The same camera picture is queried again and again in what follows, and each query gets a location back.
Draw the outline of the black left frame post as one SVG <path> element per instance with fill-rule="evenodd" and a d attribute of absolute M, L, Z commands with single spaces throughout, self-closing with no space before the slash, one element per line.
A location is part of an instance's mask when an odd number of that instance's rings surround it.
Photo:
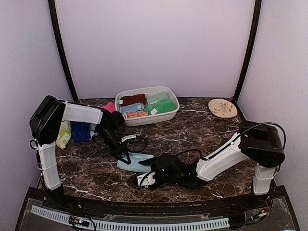
<path fill-rule="evenodd" d="M 60 31 L 60 25 L 59 25 L 57 10 L 56 10 L 56 1 L 48 0 L 48 6 L 49 6 L 49 12 L 50 12 L 50 18 L 51 18 L 54 38 L 55 38 L 58 54 L 60 57 L 60 61 L 62 64 L 62 68 L 64 71 L 64 76 L 65 76 L 65 79 L 66 79 L 66 82 L 67 82 L 67 85 L 68 85 L 73 101 L 78 102 L 79 98 L 77 95 L 75 85 L 73 83 L 73 78 L 72 78 L 72 75 L 69 69 L 67 57 L 66 57 L 65 50 L 64 50 L 64 44 L 62 40 L 62 35 Z"/>

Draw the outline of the black right frame post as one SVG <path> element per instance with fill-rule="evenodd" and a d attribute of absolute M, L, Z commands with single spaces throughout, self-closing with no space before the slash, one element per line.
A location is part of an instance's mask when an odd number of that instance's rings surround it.
<path fill-rule="evenodd" d="M 244 81 L 245 77 L 249 68 L 254 44 L 255 44 L 255 39 L 257 35 L 257 29 L 258 29 L 258 23 L 260 19 L 260 12 L 261 12 L 261 6 L 262 6 L 262 0 L 255 0 L 254 4 L 254 10 L 253 10 L 253 17 L 252 17 L 252 23 L 251 23 L 251 28 L 250 28 L 250 33 L 249 33 L 249 38 L 247 42 L 247 47 L 246 47 L 246 52 L 243 60 L 243 65 L 241 68 L 241 72 L 239 75 L 239 79 L 237 82 L 237 86 L 234 92 L 234 95 L 232 96 L 232 102 L 234 104 L 237 104 L 241 91 L 244 86 Z"/>

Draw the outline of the large light blue towel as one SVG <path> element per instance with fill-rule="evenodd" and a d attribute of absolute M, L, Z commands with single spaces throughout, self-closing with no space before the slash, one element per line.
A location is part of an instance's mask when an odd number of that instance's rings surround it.
<path fill-rule="evenodd" d="M 144 161 L 150 158 L 153 158 L 152 154 L 140 154 L 140 153 L 131 153 L 129 152 L 129 157 L 131 160 L 130 164 L 126 164 L 122 161 L 118 161 L 117 167 L 122 170 L 137 172 L 137 173 L 147 173 L 151 171 L 150 165 L 142 165 L 140 161 Z"/>

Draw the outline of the rolled maroon towel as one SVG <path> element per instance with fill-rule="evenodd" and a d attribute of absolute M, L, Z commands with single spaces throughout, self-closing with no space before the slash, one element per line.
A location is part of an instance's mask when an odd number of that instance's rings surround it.
<path fill-rule="evenodd" d="M 130 96 L 123 96 L 121 99 L 123 101 L 123 106 L 132 105 L 135 103 L 142 103 L 146 104 L 146 96 L 145 94 L 136 94 L 136 95 L 130 95 Z"/>

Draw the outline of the rolled light blue towel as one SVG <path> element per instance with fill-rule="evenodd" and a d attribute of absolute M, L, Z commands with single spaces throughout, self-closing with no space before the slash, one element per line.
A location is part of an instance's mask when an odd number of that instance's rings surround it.
<path fill-rule="evenodd" d="M 134 103 L 134 104 L 127 105 L 127 106 L 121 106 L 119 111 L 120 111 L 120 113 L 124 114 L 124 113 L 128 113 L 128 112 L 143 111 L 144 108 L 145 108 L 144 104 L 142 104 L 142 103 Z"/>

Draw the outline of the dark blue towel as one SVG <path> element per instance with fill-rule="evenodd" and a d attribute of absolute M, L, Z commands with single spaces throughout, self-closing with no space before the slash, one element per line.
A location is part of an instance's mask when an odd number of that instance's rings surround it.
<path fill-rule="evenodd" d="M 70 122 L 71 135 L 75 143 L 91 140 L 90 126 L 88 123 Z"/>

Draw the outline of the white plastic basin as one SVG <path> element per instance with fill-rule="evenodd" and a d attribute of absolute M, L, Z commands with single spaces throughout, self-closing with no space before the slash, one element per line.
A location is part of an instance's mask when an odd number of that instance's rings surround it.
<path fill-rule="evenodd" d="M 168 87 L 127 90 L 115 97 L 115 109 L 126 126 L 141 126 L 171 120 L 180 109 L 179 101 Z"/>

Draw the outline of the small pale blue cloth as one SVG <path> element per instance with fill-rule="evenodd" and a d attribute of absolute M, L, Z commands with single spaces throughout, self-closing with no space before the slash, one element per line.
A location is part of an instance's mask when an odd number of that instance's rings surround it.
<path fill-rule="evenodd" d="M 94 125 L 94 124 L 90 124 L 89 125 L 89 128 L 90 128 L 90 137 L 93 138 L 93 137 L 97 137 L 99 135 L 96 127 L 98 125 Z"/>

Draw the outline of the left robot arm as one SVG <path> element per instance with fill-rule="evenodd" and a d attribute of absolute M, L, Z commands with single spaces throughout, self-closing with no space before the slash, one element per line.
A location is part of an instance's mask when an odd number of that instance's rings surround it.
<path fill-rule="evenodd" d="M 56 140 L 62 122 L 82 122 L 95 126 L 110 149 L 110 155 L 130 164 L 126 144 L 118 133 L 124 118 L 118 111 L 109 112 L 99 107 L 71 103 L 46 96 L 32 115 L 29 125 L 32 132 L 32 149 L 36 150 L 38 169 L 43 175 L 44 185 L 50 191 L 62 186 L 57 170 Z"/>

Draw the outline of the pink towel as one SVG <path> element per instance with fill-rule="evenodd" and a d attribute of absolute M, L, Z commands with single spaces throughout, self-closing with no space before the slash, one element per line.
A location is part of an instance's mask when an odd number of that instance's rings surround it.
<path fill-rule="evenodd" d="M 103 109 L 104 111 L 108 111 L 110 113 L 116 111 L 115 104 L 113 102 L 108 102 L 106 105 L 101 106 L 101 109 Z"/>

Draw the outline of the black front table rail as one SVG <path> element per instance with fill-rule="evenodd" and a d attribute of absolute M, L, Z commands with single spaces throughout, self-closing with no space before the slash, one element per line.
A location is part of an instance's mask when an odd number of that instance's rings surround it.
<path fill-rule="evenodd" d="M 254 196 L 250 183 L 211 183 L 191 190 L 180 186 L 140 189 L 125 182 L 113 184 L 65 183 L 65 206 L 95 216 L 117 215 L 166 216 L 195 213 L 238 215 L 266 208 L 271 214 L 291 215 L 292 206 L 284 186 L 271 184 L 270 192 Z"/>

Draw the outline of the rolled pale green towel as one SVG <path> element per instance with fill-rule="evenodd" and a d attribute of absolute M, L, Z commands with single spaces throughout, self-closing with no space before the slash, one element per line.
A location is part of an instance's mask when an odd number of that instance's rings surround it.
<path fill-rule="evenodd" d="M 148 105 L 157 103 L 158 101 L 164 100 L 164 99 L 169 99 L 170 95 L 166 91 L 159 92 L 157 94 L 147 96 L 146 101 Z"/>

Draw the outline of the rolled orange patterned towel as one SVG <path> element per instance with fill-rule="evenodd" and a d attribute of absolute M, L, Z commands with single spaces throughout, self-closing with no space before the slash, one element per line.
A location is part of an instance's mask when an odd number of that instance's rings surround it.
<path fill-rule="evenodd" d="M 122 114 L 125 119 L 133 119 L 148 116 L 149 113 L 145 111 L 137 111 L 137 112 L 125 112 Z"/>

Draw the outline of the black frame post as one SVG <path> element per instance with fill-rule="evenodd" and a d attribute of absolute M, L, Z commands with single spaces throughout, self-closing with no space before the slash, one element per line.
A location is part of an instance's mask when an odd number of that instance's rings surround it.
<path fill-rule="evenodd" d="M 48 0 L 48 6 L 49 6 L 49 12 L 50 12 L 50 18 L 51 18 L 54 38 L 55 38 L 58 54 L 60 57 L 60 61 L 62 64 L 62 68 L 64 71 L 64 76 L 65 76 L 65 79 L 66 79 L 66 82 L 67 82 L 67 85 L 68 85 L 73 101 L 78 102 L 79 98 L 77 95 L 75 85 L 73 83 L 73 78 L 72 78 L 72 75 L 69 69 L 67 57 L 66 57 L 65 50 L 64 50 L 64 44 L 62 40 L 62 35 L 60 31 L 60 25 L 59 25 L 57 10 L 56 10 L 56 1 Z"/>
<path fill-rule="evenodd" d="M 261 6 L 262 6 L 262 0 L 255 0 L 254 4 L 254 10 L 253 10 L 253 17 L 252 17 L 252 23 L 251 23 L 251 28 L 250 28 L 250 33 L 249 33 L 249 38 L 247 42 L 247 47 L 246 47 L 246 52 L 243 60 L 243 65 L 241 68 L 241 72 L 239 75 L 239 79 L 237 82 L 237 86 L 234 92 L 234 95 L 232 96 L 232 102 L 234 104 L 237 104 L 241 91 L 244 86 L 244 81 L 245 77 L 249 68 L 254 44 L 255 44 L 255 39 L 257 35 L 257 29 L 258 29 L 258 23 L 260 19 L 260 12 L 261 12 Z"/>

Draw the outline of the yellow lemon print cloth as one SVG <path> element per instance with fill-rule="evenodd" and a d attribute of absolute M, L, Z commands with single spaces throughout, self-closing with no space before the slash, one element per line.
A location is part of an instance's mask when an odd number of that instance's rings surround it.
<path fill-rule="evenodd" d="M 71 128 L 70 128 L 70 122 L 64 121 L 60 125 L 58 137 L 56 140 L 56 145 L 64 150 L 66 148 L 66 145 L 71 139 Z"/>

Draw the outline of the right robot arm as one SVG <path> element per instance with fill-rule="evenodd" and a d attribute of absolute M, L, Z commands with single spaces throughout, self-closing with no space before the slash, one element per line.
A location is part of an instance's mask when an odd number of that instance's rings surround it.
<path fill-rule="evenodd" d="M 285 160 L 286 139 L 280 139 L 279 131 L 283 131 L 283 128 L 273 122 L 245 120 L 239 124 L 238 131 L 229 141 L 192 164 L 183 163 L 177 154 L 164 154 L 141 161 L 142 165 L 150 165 L 151 171 L 138 175 L 137 185 L 156 189 L 164 184 L 175 184 L 198 189 L 230 167 L 251 159 L 257 166 L 252 183 L 253 192 L 246 197 L 245 204 L 255 209 L 263 203 L 271 181 Z"/>

